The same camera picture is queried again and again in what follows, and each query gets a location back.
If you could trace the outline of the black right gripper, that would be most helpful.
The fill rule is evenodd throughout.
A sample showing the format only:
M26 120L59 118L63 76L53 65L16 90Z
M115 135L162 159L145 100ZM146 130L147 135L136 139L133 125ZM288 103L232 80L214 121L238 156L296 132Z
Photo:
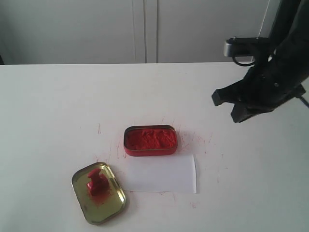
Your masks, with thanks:
M281 45L271 54L264 47L251 47L255 64L241 81L216 89L211 98L215 106L233 104L231 117L241 123L273 109L306 92L302 86L309 77L309 47Z

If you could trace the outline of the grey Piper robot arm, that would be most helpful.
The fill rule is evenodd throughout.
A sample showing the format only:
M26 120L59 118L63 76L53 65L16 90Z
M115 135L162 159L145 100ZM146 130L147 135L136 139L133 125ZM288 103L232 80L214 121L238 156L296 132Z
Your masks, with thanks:
M303 98L309 76L309 2L282 0L269 37L230 38L224 55L249 67L238 82L212 94L215 106L234 105L235 123L270 113L293 98Z

